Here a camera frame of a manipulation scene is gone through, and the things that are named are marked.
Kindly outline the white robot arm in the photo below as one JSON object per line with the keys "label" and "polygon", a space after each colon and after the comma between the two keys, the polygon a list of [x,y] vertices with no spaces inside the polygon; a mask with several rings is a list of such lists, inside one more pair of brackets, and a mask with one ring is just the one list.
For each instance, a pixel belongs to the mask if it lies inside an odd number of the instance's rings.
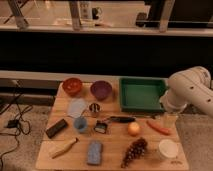
{"label": "white robot arm", "polygon": [[166,128],[175,125],[178,115],[188,104],[213,118],[213,90],[211,74],[201,66],[195,66],[172,74],[168,80],[168,89],[160,97],[165,114],[163,123]]}

